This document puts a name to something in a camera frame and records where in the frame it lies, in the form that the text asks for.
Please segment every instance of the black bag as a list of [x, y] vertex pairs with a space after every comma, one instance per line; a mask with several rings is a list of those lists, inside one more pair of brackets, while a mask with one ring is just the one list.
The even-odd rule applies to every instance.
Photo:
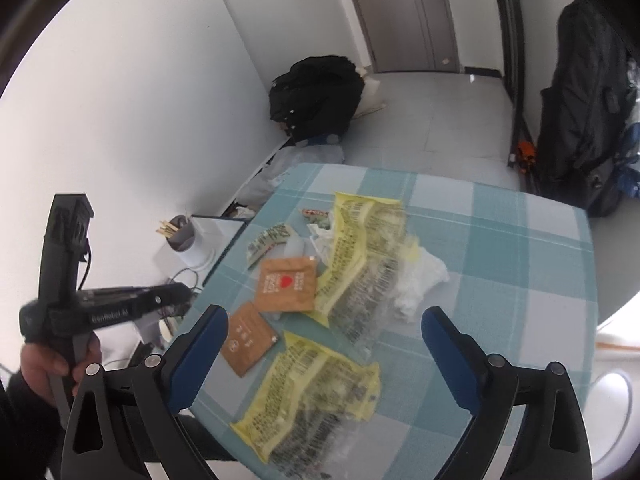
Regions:
[[271, 120], [283, 123], [295, 142], [347, 131], [364, 81], [346, 57], [307, 57], [273, 81]]
[[590, 216], [615, 210], [614, 155], [630, 107], [627, 52], [604, 17], [575, 0], [558, 19], [558, 66], [542, 91], [536, 167], [543, 196]]

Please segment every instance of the gray tile floor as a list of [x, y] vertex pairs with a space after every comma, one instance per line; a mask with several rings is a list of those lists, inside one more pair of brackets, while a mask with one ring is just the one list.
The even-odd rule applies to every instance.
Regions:
[[386, 107], [352, 121], [345, 164], [415, 171], [520, 189], [507, 168], [511, 101], [497, 78], [450, 73], [385, 73]]

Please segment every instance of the table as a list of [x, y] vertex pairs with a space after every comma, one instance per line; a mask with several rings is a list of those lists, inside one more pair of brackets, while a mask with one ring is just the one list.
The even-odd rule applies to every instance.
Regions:
[[[409, 231], [450, 272], [450, 281], [428, 292], [421, 309], [441, 306], [486, 353], [499, 352], [514, 365], [564, 363], [584, 403], [598, 312], [584, 212], [471, 182], [352, 166], [295, 167], [221, 262], [180, 331], [189, 330], [210, 303], [232, 313], [251, 300], [257, 271], [246, 270], [247, 245], [283, 221], [305, 235], [298, 210], [330, 209], [335, 191], [402, 199]], [[339, 350], [330, 332], [306, 316], [289, 314], [270, 323], [278, 332], [289, 330]], [[274, 480], [281, 475], [260, 462], [228, 425], [244, 415], [283, 349], [279, 342], [242, 379], [219, 356], [191, 409], [240, 462], [260, 478]], [[462, 435], [468, 412], [453, 401], [417, 322], [386, 327], [372, 360], [381, 366], [382, 394], [345, 473], [350, 480], [433, 478]], [[522, 413], [521, 406], [514, 408], [486, 478], [499, 478]]]

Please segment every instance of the yellow snack wrapper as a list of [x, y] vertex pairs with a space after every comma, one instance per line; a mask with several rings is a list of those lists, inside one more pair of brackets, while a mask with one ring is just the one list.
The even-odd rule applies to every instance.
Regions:
[[[267, 372], [244, 417], [231, 428], [264, 463], [292, 432], [300, 412], [369, 420], [380, 398], [380, 367], [360, 366], [325, 346], [291, 332], [287, 350]], [[300, 442], [300, 446], [318, 446]]]
[[308, 313], [326, 327], [338, 300], [359, 277], [366, 276], [367, 265], [397, 259], [405, 237], [406, 213], [400, 200], [337, 192], [334, 223], [331, 259], [318, 278], [314, 310]]

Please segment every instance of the wooden chopstick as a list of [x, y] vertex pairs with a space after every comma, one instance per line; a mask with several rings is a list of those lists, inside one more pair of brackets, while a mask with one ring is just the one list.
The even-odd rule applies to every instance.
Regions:
[[628, 345], [616, 345], [613, 343], [601, 343], [596, 342], [596, 348], [602, 348], [607, 350], [627, 350], [631, 352], [640, 352], [640, 346], [628, 346]]
[[162, 220], [160, 223], [162, 224], [162, 227], [164, 227], [165, 229], [168, 229], [169, 231], [173, 231], [174, 233], [178, 232], [178, 228], [175, 225], [169, 224], [169, 222], [165, 220]]
[[175, 232], [169, 231], [168, 229], [156, 229], [156, 233], [161, 234], [165, 238], [171, 238]]

